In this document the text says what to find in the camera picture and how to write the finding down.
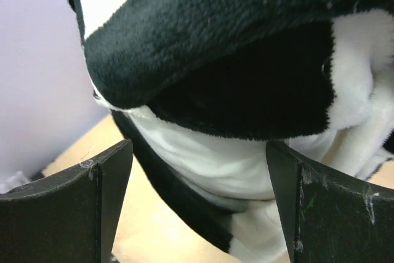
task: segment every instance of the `beige surface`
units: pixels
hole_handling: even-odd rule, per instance
[[[59,172],[122,139],[108,116],[44,171]],[[394,188],[394,165],[385,164],[372,182]],[[121,263],[236,263],[190,230],[159,198],[135,159],[124,199],[114,254]],[[289,262],[284,256],[277,263]]]

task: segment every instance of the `cloth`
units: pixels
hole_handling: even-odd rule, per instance
[[[394,0],[73,4],[97,102],[163,200],[243,262],[286,250],[267,141],[360,179],[392,157]]]

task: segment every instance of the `white wall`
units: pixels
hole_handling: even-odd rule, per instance
[[[67,0],[0,0],[0,183],[41,169],[106,113]]]

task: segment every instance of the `black plastic part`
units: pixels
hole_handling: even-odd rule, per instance
[[[291,262],[394,262],[394,190],[279,142],[267,143],[267,163]]]
[[[0,195],[2,263],[108,263],[132,143]]]

